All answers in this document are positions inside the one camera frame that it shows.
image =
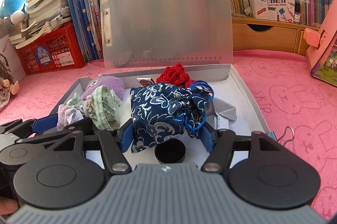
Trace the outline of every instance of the purple plush toy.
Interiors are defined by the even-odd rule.
[[[114,76],[103,76],[102,74],[99,74],[96,79],[93,79],[88,84],[82,95],[82,100],[86,100],[87,96],[91,95],[97,87],[102,85],[107,86],[110,90],[112,89],[121,101],[123,101],[125,85],[122,79]]]

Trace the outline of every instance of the wall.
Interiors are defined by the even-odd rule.
[[[15,81],[21,81],[26,73],[21,65],[20,59],[17,56],[16,49],[8,40],[8,27],[12,26],[12,22],[7,18],[4,23],[0,26],[0,53],[6,56],[9,68],[11,70],[11,75]]]

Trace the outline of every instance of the navy floral pouch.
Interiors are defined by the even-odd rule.
[[[200,138],[198,130],[206,122],[205,105],[214,92],[208,83],[195,81],[188,88],[165,83],[132,88],[130,96],[134,123],[131,151],[137,153],[183,133]]]

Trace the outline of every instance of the red knitted item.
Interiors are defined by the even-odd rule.
[[[193,82],[181,64],[168,66],[156,80],[156,83],[173,84],[183,88],[189,87]]]

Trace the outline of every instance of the label printer box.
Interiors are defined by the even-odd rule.
[[[257,19],[294,22],[295,0],[250,0],[250,6]]]

